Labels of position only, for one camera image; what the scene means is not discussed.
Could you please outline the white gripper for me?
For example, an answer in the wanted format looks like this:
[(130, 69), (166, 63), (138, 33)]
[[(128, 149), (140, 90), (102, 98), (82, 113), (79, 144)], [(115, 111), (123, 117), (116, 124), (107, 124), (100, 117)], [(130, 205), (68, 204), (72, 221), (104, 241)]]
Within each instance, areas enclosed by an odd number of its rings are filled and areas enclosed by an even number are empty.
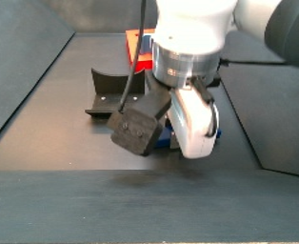
[(195, 87), (171, 91), (172, 107), (168, 117), (186, 158), (211, 155), (219, 132), (219, 111), (214, 102), (206, 102)]

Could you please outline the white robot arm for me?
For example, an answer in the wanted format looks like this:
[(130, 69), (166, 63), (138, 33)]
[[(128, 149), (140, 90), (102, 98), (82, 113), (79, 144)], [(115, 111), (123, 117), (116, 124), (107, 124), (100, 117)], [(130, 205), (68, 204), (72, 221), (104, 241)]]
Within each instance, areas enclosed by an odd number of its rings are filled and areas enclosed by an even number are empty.
[(219, 111), (207, 90), (231, 31), (250, 33), (299, 67), (299, 0), (156, 0), (154, 77), (172, 88), (168, 116), (183, 155), (211, 154)]

